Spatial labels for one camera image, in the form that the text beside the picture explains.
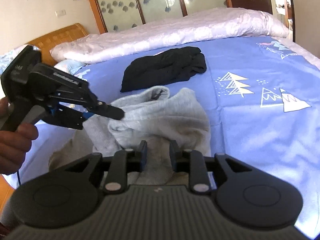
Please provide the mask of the person's left hand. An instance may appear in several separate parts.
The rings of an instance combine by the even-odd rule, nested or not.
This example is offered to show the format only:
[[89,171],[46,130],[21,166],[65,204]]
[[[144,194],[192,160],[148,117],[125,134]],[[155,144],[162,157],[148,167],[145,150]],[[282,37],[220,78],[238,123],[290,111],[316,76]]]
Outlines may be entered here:
[[38,129],[33,124],[21,124],[15,132],[0,132],[1,174],[10,175],[21,168],[38,136]]

